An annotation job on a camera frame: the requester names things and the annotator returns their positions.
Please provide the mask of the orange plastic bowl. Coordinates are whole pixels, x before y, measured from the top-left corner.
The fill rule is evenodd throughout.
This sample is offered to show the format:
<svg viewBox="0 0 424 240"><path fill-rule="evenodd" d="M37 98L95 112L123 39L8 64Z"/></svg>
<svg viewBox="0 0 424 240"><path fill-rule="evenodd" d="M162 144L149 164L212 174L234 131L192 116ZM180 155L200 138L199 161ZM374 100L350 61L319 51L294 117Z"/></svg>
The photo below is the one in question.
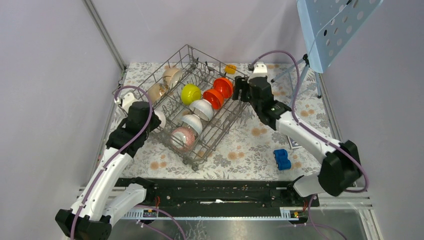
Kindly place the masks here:
<svg viewBox="0 0 424 240"><path fill-rule="evenodd" d="M229 99L234 92L233 83L225 77L220 77L214 80L213 88L222 94L225 99Z"/></svg>
<svg viewBox="0 0 424 240"><path fill-rule="evenodd" d="M223 95L213 88L204 91L203 98L208 101L215 110L219 110L225 102Z"/></svg>

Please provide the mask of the white ribbed ceramic bowl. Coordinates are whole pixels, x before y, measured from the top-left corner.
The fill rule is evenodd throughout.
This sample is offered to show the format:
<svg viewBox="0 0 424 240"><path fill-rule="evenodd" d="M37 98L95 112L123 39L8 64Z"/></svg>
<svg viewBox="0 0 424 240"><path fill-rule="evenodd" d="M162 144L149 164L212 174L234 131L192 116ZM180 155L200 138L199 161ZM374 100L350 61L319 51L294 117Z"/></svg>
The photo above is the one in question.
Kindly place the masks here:
<svg viewBox="0 0 424 240"><path fill-rule="evenodd" d="M214 116L212 105L205 99L195 100L189 105L190 110L202 120L210 121Z"/></svg>

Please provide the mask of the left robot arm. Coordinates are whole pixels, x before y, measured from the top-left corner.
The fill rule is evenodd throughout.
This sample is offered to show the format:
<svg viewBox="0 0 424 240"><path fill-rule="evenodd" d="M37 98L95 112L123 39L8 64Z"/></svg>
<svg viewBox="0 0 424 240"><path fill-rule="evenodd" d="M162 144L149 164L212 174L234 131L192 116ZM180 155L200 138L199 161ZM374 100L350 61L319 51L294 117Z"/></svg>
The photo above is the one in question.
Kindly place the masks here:
<svg viewBox="0 0 424 240"><path fill-rule="evenodd" d="M161 124L150 102L133 102L105 144L100 163L86 188L70 209L60 209L55 221L71 240L107 240L113 226L137 203L152 204L155 192L141 183L129 188L107 204L119 176L151 131Z"/></svg>

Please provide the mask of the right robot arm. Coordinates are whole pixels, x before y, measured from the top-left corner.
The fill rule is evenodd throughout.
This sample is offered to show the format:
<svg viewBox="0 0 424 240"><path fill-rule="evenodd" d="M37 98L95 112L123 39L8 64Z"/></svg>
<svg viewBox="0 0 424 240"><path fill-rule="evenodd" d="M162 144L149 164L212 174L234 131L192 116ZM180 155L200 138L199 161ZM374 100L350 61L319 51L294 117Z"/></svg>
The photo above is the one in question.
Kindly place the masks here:
<svg viewBox="0 0 424 240"><path fill-rule="evenodd" d="M299 206L314 194L337 197L365 176L357 146L350 140L327 138L301 122L289 106L275 100L266 77L236 76L232 99L250 103L264 125L292 138L320 162L319 173L300 176L290 184L286 198L291 205Z"/></svg>

